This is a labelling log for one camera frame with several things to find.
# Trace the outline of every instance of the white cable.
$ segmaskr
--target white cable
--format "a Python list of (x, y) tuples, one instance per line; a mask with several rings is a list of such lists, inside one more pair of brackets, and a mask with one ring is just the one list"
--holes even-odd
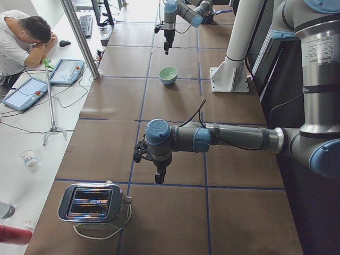
[[(126, 222), (125, 222), (125, 225), (129, 222), (129, 220), (130, 220), (130, 218), (131, 218), (131, 215), (132, 215), (132, 208), (131, 208), (131, 204), (129, 204), (129, 216), (128, 216)], [(82, 236), (82, 237), (85, 237), (85, 238), (88, 238), (88, 239), (93, 239), (93, 240), (106, 240), (106, 239), (109, 239), (109, 238), (111, 238), (112, 236), (114, 236), (115, 234), (117, 234), (120, 230), (123, 229), (123, 227), (121, 227), (121, 228), (119, 228), (116, 232), (114, 232), (113, 234), (111, 234), (111, 235), (109, 235), (109, 236), (106, 236), (106, 237), (95, 237), (95, 236), (89, 236), (89, 235), (81, 234), (81, 233), (78, 231), (78, 229), (77, 229), (77, 226), (79, 226), (79, 225), (81, 225), (81, 224), (77, 224), (77, 225), (74, 225), (74, 226), (73, 226), (74, 231), (75, 231), (78, 235), (80, 235), (80, 236)]]

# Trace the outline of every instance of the brown tiled surface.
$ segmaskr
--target brown tiled surface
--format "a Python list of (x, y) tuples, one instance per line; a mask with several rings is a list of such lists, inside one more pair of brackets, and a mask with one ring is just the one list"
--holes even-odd
[(202, 25), (198, 28), (198, 45), (200, 48), (228, 48), (232, 25)]
[(199, 49), (199, 63), (202, 79), (210, 79), (210, 68), (219, 67), (226, 56), (226, 49)]
[(198, 50), (196, 48), (172, 48), (165, 55), (163, 48), (153, 48), (149, 77), (158, 77), (159, 71), (167, 66), (178, 70), (178, 78), (198, 79)]
[(131, 185), (130, 195), (120, 255), (208, 254), (205, 189)]
[(212, 186), (284, 187), (275, 155), (263, 151), (210, 146), (207, 173)]
[(303, 254), (284, 191), (209, 189), (212, 254)]
[(265, 124), (257, 91), (249, 85), (249, 93), (211, 93), (210, 81), (202, 81), (203, 108), (206, 122)]
[[(39, 218), (39, 223), (26, 250), (26, 255), (94, 255), (117, 254), (119, 235), (108, 240), (91, 240), (78, 236), (72, 223), (62, 222), (58, 218), (58, 209), (66, 188), (77, 182), (55, 181), (48, 195)], [(127, 185), (119, 185), (126, 193)], [(93, 236), (110, 235), (112, 231), (91, 231)]]
[(145, 84), (145, 78), (99, 78), (92, 83), (79, 117), (138, 120)]
[[(176, 33), (175, 39), (173, 42), (173, 47), (176, 48), (190, 48), (194, 47), (197, 48), (197, 29), (194, 27), (190, 27), (187, 23), (179, 23), (176, 24), (176, 30), (178, 32), (185, 32), (185, 33)], [(163, 48), (165, 41), (164, 33), (162, 31), (155, 34), (155, 42), (154, 47), (161, 47)]]
[(158, 79), (149, 79), (142, 119), (162, 118), (166, 121), (184, 122), (196, 112), (200, 104), (198, 80), (177, 79), (174, 84), (165, 86)]
[(153, 23), (117, 23), (108, 45), (151, 47), (154, 39)]
[(147, 47), (108, 46), (98, 71), (110, 77), (146, 77), (150, 51)]
[[(173, 152), (164, 185), (154, 185), (152, 162), (133, 162), (136, 139), (149, 120), (186, 121), (203, 99), (205, 122), (266, 122), (252, 85), (249, 93), (211, 92), (209, 68), (225, 58), (233, 13), (177, 33), (165, 55), (163, 32), (150, 31), (159, 0), (148, 0), (147, 8), (146, 1), (128, 2), (26, 254), (302, 254), (274, 155), (221, 146), (205, 154)], [(176, 20), (178, 31), (188, 27)], [(165, 86), (157, 78), (169, 65), (178, 69), (178, 79)], [(107, 241), (77, 236), (72, 224), (57, 218), (65, 188), (75, 180), (107, 179), (133, 198), (129, 224)]]
[(78, 120), (56, 178), (128, 182), (138, 123)]

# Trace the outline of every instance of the computer mouse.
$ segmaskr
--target computer mouse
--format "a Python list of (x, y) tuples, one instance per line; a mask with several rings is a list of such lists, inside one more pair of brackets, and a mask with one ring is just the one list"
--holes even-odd
[(70, 41), (66, 41), (66, 40), (61, 40), (61, 41), (59, 42), (59, 46), (60, 46), (60, 47), (65, 47), (65, 46), (67, 46), (67, 45), (69, 45), (69, 44), (71, 44), (71, 42), (70, 42)]

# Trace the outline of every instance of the bottle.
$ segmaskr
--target bottle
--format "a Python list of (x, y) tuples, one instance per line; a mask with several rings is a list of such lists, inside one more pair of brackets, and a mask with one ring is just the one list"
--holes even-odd
[(0, 243), (25, 245), (31, 238), (32, 232), (29, 230), (0, 225)]
[(12, 205), (0, 201), (0, 219), (7, 219), (11, 217), (15, 209)]

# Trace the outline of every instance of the black hair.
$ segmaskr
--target black hair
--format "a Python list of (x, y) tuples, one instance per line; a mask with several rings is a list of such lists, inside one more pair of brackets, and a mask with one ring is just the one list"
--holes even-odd
[(30, 34), (31, 37), (46, 44), (51, 40), (51, 27), (40, 16), (31, 16), (21, 19), (20, 25)]

